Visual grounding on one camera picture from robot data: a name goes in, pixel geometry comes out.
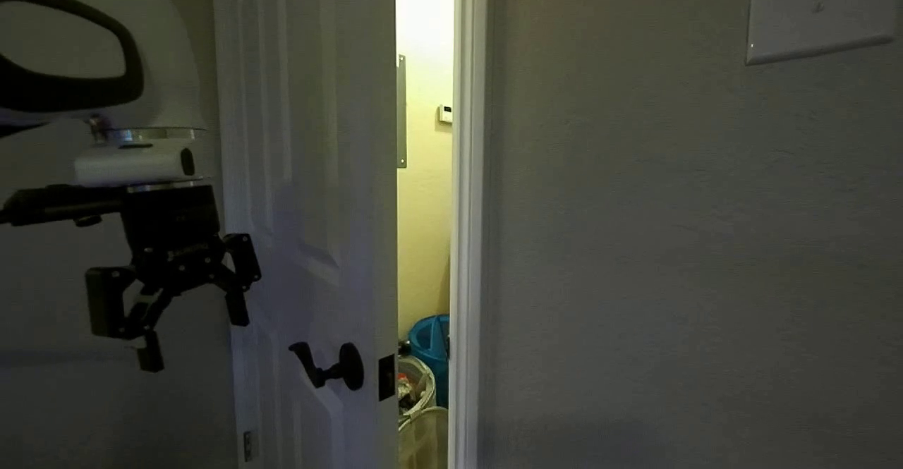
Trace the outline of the white door frame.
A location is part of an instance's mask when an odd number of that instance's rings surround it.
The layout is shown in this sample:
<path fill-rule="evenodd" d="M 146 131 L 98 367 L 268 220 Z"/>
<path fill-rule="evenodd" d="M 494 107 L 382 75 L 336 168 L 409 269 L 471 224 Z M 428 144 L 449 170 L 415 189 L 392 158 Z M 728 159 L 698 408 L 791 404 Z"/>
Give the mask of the white door frame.
<path fill-rule="evenodd" d="M 449 469 L 478 469 L 488 0 L 454 0 Z"/>

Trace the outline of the mesh laundry basket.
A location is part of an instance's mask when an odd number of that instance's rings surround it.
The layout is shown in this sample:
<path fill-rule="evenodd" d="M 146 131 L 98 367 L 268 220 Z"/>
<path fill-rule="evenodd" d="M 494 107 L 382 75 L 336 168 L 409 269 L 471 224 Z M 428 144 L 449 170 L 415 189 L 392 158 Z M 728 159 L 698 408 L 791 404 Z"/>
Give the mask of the mesh laundry basket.
<path fill-rule="evenodd" d="M 398 428 L 398 469 L 448 469 L 449 411 L 419 409 Z"/>

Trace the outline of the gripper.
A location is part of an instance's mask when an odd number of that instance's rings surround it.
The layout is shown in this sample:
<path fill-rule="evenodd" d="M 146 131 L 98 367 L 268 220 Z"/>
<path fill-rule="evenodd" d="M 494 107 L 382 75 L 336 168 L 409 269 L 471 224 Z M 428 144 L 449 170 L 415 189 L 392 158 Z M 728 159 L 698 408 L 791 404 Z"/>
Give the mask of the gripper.
<path fill-rule="evenodd" d="M 194 187 L 127 193 L 120 209 L 129 264 L 86 272 L 94 335 L 135 343 L 143 372 L 161 372 L 156 324 L 182 292 L 212 284 L 224 292 L 230 324 L 248 327 L 245 293 L 262 272 L 247 233 L 220 230 L 215 190 Z M 180 262 L 163 250 L 180 250 Z"/>

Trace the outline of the white panel door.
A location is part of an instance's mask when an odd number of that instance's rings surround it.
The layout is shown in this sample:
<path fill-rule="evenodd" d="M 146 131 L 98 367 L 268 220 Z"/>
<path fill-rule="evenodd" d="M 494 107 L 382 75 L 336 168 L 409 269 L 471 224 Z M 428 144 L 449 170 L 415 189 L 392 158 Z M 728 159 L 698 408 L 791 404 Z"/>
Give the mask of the white panel door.
<path fill-rule="evenodd" d="M 397 469 L 396 0 L 214 0 L 226 230 L 262 277 L 231 330 L 240 469 Z M 364 382 L 314 389 L 358 348 Z"/>

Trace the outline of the blue plastic bucket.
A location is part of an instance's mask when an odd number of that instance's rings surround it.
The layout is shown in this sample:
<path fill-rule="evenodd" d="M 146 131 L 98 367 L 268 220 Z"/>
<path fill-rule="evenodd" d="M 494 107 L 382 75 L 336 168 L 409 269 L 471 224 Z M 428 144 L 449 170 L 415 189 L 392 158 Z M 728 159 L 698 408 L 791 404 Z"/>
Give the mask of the blue plastic bucket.
<path fill-rule="evenodd" d="M 435 376 L 435 398 L 439 407 L 449 407 L 449 315 L 418 320 L 408 333 L 411 354 L 425 363 Z"/>

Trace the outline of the white light switch plate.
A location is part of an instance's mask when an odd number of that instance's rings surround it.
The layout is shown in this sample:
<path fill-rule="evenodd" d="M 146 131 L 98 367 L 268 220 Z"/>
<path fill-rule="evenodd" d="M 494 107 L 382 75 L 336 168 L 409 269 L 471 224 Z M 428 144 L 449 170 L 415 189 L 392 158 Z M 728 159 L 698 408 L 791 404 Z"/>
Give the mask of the white light switch plate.
<path fill-rule="evenodd" d="M 899 0 L 749 0 L 749 66 L 889 44 Z"/>

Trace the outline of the white waste bin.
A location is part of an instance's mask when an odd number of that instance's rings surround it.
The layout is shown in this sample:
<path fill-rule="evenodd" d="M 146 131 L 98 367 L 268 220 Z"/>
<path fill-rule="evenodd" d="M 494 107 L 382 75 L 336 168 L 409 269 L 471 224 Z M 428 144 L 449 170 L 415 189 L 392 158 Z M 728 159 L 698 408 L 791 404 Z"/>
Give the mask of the white waste bin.
<path fill-rule="evenodd" d="M 398 356 L 396 390 L 400 420 L 437 405 L 435 374 L 413 356 Z"/>

